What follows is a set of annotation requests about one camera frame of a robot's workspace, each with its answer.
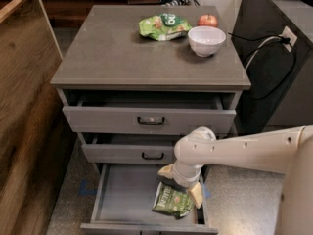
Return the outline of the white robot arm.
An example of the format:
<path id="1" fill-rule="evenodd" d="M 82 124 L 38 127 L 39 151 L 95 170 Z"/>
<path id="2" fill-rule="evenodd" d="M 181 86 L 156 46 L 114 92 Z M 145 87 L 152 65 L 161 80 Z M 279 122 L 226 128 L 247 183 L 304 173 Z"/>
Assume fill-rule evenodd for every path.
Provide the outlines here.
<path id="1" fill-rule="evenodd" d="M 313 235 L 313 126 L 218 140 L 211 129 L 199 127 L 174 146 L 175 162 L 158 171 L 186 189 L 200 207 L 201 169 L 227 165 L 282 173 L 283 199 L 277 235 Z"/>

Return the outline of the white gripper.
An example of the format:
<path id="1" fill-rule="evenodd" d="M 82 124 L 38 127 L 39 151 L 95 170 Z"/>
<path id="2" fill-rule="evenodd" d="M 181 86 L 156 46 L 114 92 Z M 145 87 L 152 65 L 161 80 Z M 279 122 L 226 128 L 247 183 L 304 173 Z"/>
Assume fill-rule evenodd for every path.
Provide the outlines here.
<path id="1" fill-rule="evenodd" d="M 174 181 L 187 190 L 194 205 L 199 209 L 203 202 L 201 184 L 198 182 L 201 175 L 201 165 L 182 164 L 176 161 L 174 164 L 164 166 L 158 171 L 158 175 Z"/>

